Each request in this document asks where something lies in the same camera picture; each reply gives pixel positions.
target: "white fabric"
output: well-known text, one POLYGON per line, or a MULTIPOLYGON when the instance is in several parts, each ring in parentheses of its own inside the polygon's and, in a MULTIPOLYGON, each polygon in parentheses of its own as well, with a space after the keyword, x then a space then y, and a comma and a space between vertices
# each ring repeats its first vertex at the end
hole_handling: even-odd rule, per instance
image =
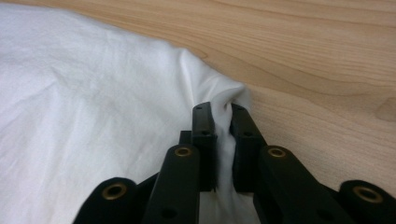
POLYGON ((60 9, 0 4, 0 223, 72 223, 102 181, 158 172, 210 101, 219 189, 200 223, 258 223, 233 190, 231 102, 241 83, 185 49, 60 9))

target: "wooden table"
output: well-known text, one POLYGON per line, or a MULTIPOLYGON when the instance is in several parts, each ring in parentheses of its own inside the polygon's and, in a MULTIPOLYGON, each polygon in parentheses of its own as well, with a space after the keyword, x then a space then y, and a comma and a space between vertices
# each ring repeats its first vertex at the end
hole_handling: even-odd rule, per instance
POLYGON ((396 196, 396 2, 10 0, 169 40, 247 84, 269 144, 396 196))

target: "wood grain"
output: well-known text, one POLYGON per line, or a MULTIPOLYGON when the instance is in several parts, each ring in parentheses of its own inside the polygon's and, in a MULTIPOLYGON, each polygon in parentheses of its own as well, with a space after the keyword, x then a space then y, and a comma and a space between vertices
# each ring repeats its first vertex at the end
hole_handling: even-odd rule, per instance
POLYGON ((323 184, 396 196, 396 2, 11 0, 61 7, 190 49, 247 84, 270 144, 323 184))

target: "hole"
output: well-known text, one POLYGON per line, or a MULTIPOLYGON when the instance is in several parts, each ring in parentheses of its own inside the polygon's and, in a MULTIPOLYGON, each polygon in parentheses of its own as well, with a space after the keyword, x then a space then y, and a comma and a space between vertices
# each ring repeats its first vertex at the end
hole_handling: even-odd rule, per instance
POLYGON ((172 208, 165 208, 163 209, 162 216, 163 218, 171 219, 177 216, 177 211, 172 208))
POLYGON ((323 220, 334 221, 334 216, 332 215, 332 213, 330 213, 330 212, 328 212, 326 210, 318 209, 317 210, 317 214, 323 220))
POLYGON ((250 137, 250 136, 252 136, 252 135, 253 135, 253 133, 250 133, 250 132, 244 132, 244 135, 245 135, 245 136, 247 136, 247 137, 250 137))
POLYGON ((273 157, 284 157, 286 156, 286 152, 279 148, 270 148, 268 153, 273 157))
POLYGON ((116 200, 126 193, 126 186, 123 183, 115 183, 102 191, 102 197, 106 200, 116 200))
POLYGON ((378 192, 364 186, 356 186, 353 188, 353 192, 358 195, 358 197, 369 203, 382 203, 384 201, 378 192))
POLYGON ((192 154, 192 151, 187 147, 180 147, 175 150, 175 154, 179 157, 187 157, 192 154))

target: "table surface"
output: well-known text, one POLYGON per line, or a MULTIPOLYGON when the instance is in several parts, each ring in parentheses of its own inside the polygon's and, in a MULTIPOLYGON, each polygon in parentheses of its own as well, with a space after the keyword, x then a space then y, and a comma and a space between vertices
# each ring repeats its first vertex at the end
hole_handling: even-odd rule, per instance
POLYGON ((396 196, 396 1, 7 0, 166 39, 251 91, 271 145, 321 183, 396 196))

